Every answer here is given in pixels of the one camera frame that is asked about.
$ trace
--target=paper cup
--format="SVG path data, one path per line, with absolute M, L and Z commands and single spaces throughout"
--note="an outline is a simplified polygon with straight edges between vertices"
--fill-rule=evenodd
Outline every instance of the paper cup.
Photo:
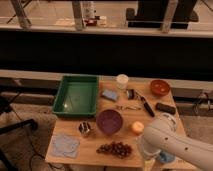
M 120 74 L 116 77 L 117 87 L 125 90 L 129 81 L 129 77 L 125 74 Z

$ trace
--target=grapes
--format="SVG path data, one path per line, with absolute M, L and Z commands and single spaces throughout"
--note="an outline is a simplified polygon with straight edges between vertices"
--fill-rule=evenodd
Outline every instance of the grapes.
M 118 158 L 125 158 L 132 153 L 132 147 L 128 144 L 123 144 L 123 142 L 111 142 L 110 144 L 103 144 L 97 150 L 97 153 L 112 154 Z

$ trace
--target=table leg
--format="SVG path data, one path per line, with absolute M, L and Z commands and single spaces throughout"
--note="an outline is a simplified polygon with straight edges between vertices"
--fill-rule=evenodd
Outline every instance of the table leg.
M 106 171 L 106 170 L 107 170 L 107 166 L 104 166 L 103 171 Z
M 73 171 L 69 164 L 63 164 L 66 171 Z

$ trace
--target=purple bowl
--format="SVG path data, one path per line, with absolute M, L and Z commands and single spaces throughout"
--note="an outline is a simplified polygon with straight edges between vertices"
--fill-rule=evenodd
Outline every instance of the purple bowl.
M 123 125 L 123 118 L 115 110 L 104 110 L 96 118 L 98 128 L 106 135 L 118 132 Z

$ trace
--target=small cup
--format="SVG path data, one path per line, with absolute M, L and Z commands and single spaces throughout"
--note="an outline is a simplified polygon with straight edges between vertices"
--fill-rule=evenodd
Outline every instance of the small cup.
M 127 89 L 126 96 L 128 100 L 132 100 L 135 98 L 135 90 L 134 89 Z
M 78 127 L 79 131 L 81 132 L 81 135 L 83 137 L 88 137 L 89 134 L 91 133 L 91 127 L 88 122 L 83 122 L 79 125 Z
M 129 77 L 125 74 L 119 74 L 116 77 L 117 87 L 121 90 L 125 90 L 129 81 Z

